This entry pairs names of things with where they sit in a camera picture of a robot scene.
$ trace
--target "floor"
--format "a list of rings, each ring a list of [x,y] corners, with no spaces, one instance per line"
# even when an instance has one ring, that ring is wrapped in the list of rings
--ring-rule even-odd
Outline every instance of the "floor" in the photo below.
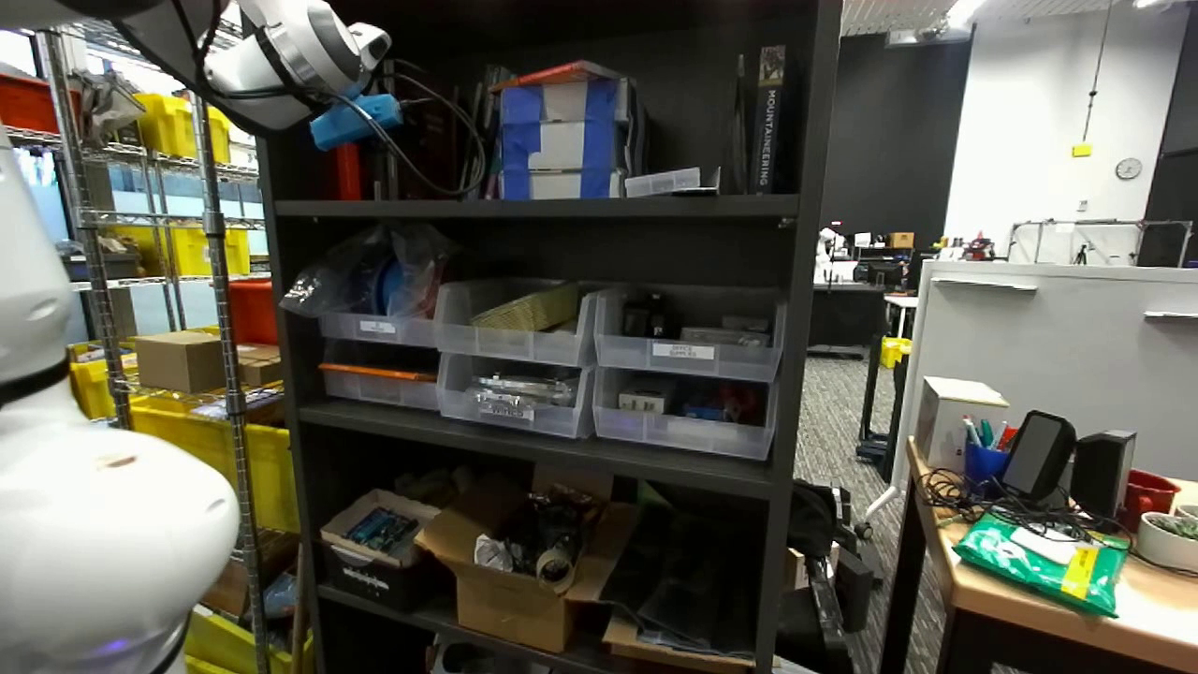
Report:
[[[793,476],[845,485],[852,495],[852,514],[861,514],[870,500],[876,500],[888,490],[876,468],[852,456],[861,399],[865,399],[865,360],[845,360],[845,357],[808,360]],[[889,370],[882,370],[876,385],[871,431],[889,425],[889,405],[893,405],[893,376]],[[902,521],[902,499],[889,499],[871,515],[871,544],[881,549],[888,585],[871,595],[865,631],[848,636],[852,661],[861,674],[876,674],[881,667],[888,595],[889,595],[893,549],[899,549],[899,521]],[[911,674],[937,671],[942,617],[933,612],[924,597],[938,585],[942,585],[938,576],[924,572],[921,610],[918,610],[912,639],[906,655]]]

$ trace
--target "white robot body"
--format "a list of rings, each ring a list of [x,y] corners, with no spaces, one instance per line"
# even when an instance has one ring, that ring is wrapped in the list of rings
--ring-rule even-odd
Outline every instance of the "white robot body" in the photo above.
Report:
[[[0,126],[0,674],[162,667],[234,544],[224,476],[81,419],[62,373],[71,285]]]

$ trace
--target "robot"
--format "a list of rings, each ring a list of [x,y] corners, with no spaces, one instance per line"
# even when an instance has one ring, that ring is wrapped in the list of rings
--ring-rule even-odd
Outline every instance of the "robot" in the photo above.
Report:
[[[218,25],[224,5],[211,0],[5,0],[0,23],[113,20],[186,87],[204,79],[211,99],[251,131],[281,131],[350,98],[390,47],[373,25],[345,30],[320,0],[241,7],[254,30],[211,53],[181,47],[181,34],[202,39]],[[71,285],[5,126],[0,200],[0,674],[181,671],[186,612],[234,544],[234,495],[174,444],[76,406]]]

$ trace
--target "white wall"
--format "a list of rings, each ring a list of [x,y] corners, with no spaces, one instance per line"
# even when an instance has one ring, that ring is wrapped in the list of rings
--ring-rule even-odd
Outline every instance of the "white wall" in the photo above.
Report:
[[[942,235],[1007,252],[1013,219],[1147,217],[1185,11],[1117,11],[1094,156],[1074,159],[1102,30],[1105,16],[976,25]],[[1133,183],[1117,178],[1123,156],[1147,164]]]

